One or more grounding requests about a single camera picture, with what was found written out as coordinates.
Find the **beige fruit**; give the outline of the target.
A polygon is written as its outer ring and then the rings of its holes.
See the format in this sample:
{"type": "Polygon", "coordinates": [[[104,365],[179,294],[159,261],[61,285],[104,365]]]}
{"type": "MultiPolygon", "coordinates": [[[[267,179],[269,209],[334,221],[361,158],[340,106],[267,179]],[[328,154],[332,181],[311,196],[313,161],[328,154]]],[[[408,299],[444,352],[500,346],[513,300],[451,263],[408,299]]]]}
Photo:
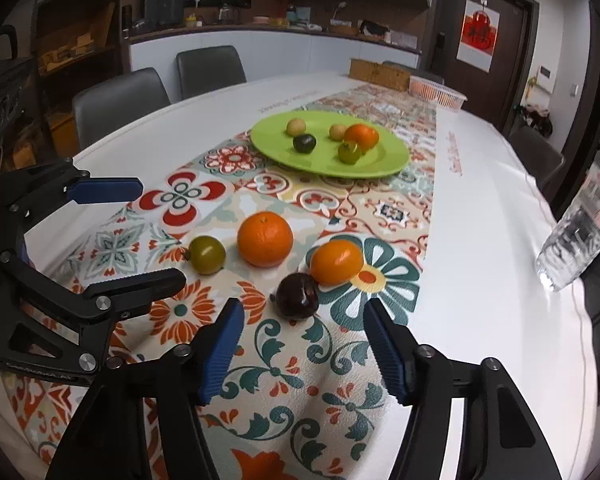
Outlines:
{"type": "Polygon", "coordinates": [[[301,136],[306,133],[306,122],[299,118],[292,118],[286,125],[286,133],[290,136],[301,136]]]}
{"type": "Polygon", "coordinates": [[[329,128],[329,137],[337,142],[341,142],[346,135],[347,126],[343,124],[335,124],[329,128]]]}

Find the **green plate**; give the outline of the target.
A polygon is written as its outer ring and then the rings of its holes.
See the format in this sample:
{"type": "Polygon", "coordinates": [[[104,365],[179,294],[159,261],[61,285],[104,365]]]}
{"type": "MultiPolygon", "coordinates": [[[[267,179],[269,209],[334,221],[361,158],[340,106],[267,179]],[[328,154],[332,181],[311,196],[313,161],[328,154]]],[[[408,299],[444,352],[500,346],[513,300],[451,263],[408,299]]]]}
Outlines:
{"type": "Polygon", "coordinates": [[[250,130],[253,146],[273,162],[292,169],[321,174],[327,177],[373,179],[397,174],[410,162],[411,153],[406,144],[392,131],[355,116],[326,112],[326,110],[292,110],[265,117],[250,130]],[[286,125],[292,118],[306,122],[306,133],[317,140],[314,151],[300,154],[292,145],[292,136],[286,125]],[[346,165],[338,158],[339,144],[329,137],[329,128],[335,124],[350,127],[365,124],[375,128],[379,143],[362,155],[355,165],[346,165]]]}

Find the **large orange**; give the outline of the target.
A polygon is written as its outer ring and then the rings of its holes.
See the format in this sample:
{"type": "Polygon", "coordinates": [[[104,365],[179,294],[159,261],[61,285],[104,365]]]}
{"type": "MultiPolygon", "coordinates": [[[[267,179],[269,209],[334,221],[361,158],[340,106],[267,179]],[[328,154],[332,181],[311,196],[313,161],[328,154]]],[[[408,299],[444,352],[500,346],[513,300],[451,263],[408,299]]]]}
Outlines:
{"type": "Polygon", "coordinates": [[[362,153],[366,153],[374,148],[379,143],[379,140],[379,132],[375,128],[365,124],[350,126],[343,137],[344,142],[357,145],[362,153]]]}
{"type": "Polygon", "coordinates": [[[240,225],[236,244],[239,255],[252,266],[279,266],[290,254],[294,236],[288,222],[279,214],[261,211],[240,225]]]}

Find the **beige fruit middle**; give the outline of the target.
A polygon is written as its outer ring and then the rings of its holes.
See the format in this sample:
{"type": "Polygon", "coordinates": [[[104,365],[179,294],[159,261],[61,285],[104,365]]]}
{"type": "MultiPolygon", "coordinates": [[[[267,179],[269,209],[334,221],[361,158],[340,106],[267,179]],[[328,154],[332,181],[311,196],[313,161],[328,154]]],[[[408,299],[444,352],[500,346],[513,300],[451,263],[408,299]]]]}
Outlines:
{"type": "Polygon", "coordinates": [[[329,137],[337,142],[341,142],[346,135],[347,126],[343,124],[335,124],[329,128],[329,137]]]}

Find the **clear water bottle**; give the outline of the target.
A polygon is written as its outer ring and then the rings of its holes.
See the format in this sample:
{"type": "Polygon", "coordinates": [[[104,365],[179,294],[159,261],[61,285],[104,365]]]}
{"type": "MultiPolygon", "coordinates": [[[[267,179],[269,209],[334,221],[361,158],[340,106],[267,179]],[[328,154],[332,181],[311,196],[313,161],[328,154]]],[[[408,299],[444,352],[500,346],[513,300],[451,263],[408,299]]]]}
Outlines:
{"type": "Polygon", "coordinates": [[[535,260],[545,288],[559,292],[578,278],[600,253],[600,150],[562,218],[535,260]]]}

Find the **dark plum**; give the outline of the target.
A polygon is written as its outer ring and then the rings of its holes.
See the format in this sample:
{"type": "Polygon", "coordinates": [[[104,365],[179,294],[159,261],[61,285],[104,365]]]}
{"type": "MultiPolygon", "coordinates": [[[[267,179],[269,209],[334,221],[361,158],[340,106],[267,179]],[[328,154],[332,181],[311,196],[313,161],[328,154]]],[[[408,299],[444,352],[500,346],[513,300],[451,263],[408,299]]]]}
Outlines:
{"type": "Polygon", "coordinates": [[[292,141],[294,149],[300,154],[312,153],[316,144],[317,140],[315,139],[315,136],[312,136],[312,134],[309,133],[299,134],[298,136],[295,136],[292,141]]]}
{"type": "Polygon", "coordinates": [[[320,305],[317,282],[307,273],[291,273],[281,281],[274,294],[279,313],[290,320],[305,320],[320,305]]]}

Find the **green fruit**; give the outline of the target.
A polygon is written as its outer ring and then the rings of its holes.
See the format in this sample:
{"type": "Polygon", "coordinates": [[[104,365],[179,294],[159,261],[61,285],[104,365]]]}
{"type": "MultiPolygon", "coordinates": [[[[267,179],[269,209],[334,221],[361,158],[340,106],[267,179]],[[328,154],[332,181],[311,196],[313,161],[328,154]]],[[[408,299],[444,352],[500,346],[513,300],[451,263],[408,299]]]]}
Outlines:
{"type": "Polygon", "coordinates": [[[352,141],[343,141],[338,148],[338,158],[346,165],[355,165],[362,156],[360,146],[352,141]]]}
{"type": "Polygon", "coordinates": [[[196,236],[188,244],[185,259],[198,274],[212,275],[224,266],[226,250],[223,244],[212,236],[196,236]]]}

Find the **black coffee machine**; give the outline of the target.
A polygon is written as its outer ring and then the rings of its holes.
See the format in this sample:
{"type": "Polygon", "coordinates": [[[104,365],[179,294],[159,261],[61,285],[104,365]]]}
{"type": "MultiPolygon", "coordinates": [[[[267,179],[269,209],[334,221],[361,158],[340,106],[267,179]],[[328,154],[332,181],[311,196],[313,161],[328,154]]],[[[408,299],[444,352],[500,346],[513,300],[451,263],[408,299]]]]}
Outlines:
{"type": "Polygon", "coordinates": [[[153,28],[181,24],[184,20],[184,0],[145,0],[145,20],[153,28]]]}

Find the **patterned table runner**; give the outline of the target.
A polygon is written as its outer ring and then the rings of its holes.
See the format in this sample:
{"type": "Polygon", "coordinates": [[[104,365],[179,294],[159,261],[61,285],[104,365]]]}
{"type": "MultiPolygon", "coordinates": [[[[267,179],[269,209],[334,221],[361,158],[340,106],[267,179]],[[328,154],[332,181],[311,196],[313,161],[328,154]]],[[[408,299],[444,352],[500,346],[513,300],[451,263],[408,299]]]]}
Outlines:
{"type": "Polygon", "coordinates": [[[437,112],[372,84],[297,81],[176,104],[89,148],[84,164],[128,170],[145,191],[111,214],[36,233],[34,261],[74,292],[175,268],[183,289],[125,321],[112,353],[133,363],[190,341],[230,298],[245,328],[220,393],[199,412],[227,479],[381,479],[398,408],[363,332],[368,300],[406,324],[422,281],[434,202],[437,112]],[[314,174],[253,145],[259,122],[291,152],[300,117],[326,150],[337,124],[369,122],[410,154],[394,176],[314,174]]]}

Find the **far left grey chair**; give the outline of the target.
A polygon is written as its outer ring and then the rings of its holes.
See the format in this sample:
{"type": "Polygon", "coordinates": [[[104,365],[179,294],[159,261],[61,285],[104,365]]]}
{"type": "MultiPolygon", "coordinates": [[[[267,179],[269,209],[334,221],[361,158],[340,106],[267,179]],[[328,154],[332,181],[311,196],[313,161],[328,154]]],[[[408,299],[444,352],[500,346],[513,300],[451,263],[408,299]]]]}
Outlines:
{"type": "Polygon", "coordinates": [[[247,81],[242,61],[233,46],[183,51],[175,59],[183,100],[247,81]]]}

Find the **near left grey chair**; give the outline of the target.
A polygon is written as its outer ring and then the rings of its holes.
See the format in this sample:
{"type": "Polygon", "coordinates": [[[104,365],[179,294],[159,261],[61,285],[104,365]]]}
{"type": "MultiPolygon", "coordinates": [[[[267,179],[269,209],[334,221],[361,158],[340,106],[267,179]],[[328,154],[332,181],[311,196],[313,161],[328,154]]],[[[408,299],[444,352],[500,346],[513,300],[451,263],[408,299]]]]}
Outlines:
{"type": "Polygon", "coordinates": [[[72,101],[80,149],[85,150],[108,134],[170,104],[152,67],[115,76],[83,90],[72,101]]]}

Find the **dark wooden door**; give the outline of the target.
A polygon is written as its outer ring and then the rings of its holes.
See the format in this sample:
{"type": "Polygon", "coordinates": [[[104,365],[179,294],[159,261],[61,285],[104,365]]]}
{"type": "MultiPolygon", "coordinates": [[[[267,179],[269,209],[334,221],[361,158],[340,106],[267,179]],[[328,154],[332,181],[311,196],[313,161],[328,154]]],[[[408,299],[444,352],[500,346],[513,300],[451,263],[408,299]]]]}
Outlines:
{"type": "Polygon", "coordinates": [[[466,96],[463,110],[504,132],[521,96],[536,25],[530,0],[437,0],[430,70],[466,96]]]}

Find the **small orange kumquat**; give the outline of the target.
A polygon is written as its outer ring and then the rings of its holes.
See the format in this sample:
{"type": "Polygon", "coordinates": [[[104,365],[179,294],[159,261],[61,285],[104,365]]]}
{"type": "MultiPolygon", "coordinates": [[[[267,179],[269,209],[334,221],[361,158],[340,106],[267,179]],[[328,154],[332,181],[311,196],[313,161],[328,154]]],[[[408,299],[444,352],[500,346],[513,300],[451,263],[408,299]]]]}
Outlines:
{"type": "Polygon", "coordinates": [[[350,281],[364,266],[362,249],[350,240],[330,240],[313,253],[309,272],[318,284],[334,287],[350,281]]]}

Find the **red calendar poster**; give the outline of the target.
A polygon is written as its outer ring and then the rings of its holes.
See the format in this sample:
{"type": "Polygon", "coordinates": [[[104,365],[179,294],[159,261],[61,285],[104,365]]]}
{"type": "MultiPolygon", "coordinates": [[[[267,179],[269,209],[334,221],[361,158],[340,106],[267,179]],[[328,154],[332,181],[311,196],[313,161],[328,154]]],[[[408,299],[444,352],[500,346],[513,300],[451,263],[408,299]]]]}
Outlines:
{"type": "Polygon", "coordinates": [[[466,0],[456,59],[489,73],[494,57],[500,14],[486,0],[466,0]]]}

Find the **right side grey chair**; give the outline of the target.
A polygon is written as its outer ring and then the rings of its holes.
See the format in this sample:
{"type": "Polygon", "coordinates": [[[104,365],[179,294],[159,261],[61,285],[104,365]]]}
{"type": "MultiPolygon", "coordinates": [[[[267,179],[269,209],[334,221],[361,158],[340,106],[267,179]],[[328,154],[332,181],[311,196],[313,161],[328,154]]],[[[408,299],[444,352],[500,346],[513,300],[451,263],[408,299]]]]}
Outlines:
{"type": "Polygon", "coordinates": [[[540,190],[550,183],[565,162],[564,155],[556,151],[541,133],[529,126],[518,128],[508,140],[528,174],[535,178],[540,190]]]}

